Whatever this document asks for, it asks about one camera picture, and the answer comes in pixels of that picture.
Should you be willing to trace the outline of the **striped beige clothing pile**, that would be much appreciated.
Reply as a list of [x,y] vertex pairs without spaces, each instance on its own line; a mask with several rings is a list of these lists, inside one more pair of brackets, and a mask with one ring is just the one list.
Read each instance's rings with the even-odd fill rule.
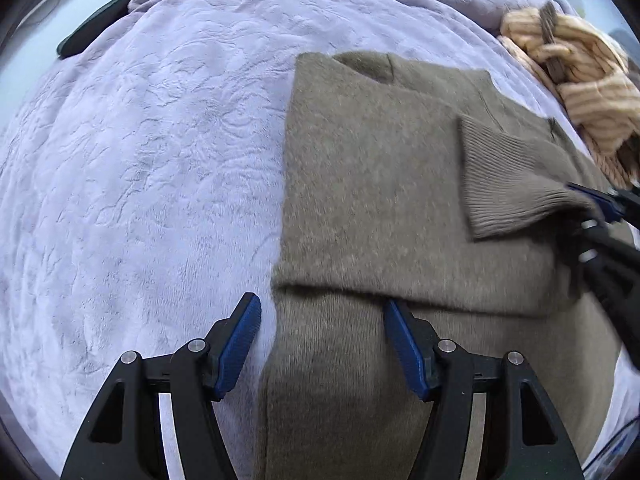
[[611,36],[553,3],[503,15],[499,41],[562,105],[616,186],[639,183],[639,65]]

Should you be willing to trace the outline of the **brown knit sweater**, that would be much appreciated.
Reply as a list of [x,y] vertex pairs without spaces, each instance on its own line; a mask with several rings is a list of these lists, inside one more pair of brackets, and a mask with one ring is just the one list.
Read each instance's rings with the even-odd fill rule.
[[259,479],[403,479],[430,407],[387,342],[387,298],[484,356],[522,352],[580,458],[620,341],[554,246],[571,183],[605,177],[484,70],[378,52],[299,55],[284,141],[277,333]]

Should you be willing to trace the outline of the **lavender embossed bed blanket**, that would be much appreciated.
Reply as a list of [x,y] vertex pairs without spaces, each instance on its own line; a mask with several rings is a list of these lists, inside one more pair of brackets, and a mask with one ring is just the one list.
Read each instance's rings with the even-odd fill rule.
[[[547,2],[131,0],[55,63],[1,135],[1,392],[43,458],[62,468],[123,351],[174,351],[256,292],[262,327],[217,415],[240,477],[259,479],[297,58],[484,70],[587,157],[559,101],[496,38],[504,14]],[[620,348],[603,429],[578,457],[638,413]]]

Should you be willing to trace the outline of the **black bed corner pad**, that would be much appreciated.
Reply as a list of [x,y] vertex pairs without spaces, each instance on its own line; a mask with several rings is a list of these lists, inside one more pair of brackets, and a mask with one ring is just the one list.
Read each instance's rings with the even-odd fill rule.
[[90,44],[121,18],[126,16],[131,0],[111,0],[94,11],[56,48],[58,58],[71,58],[84,52]]

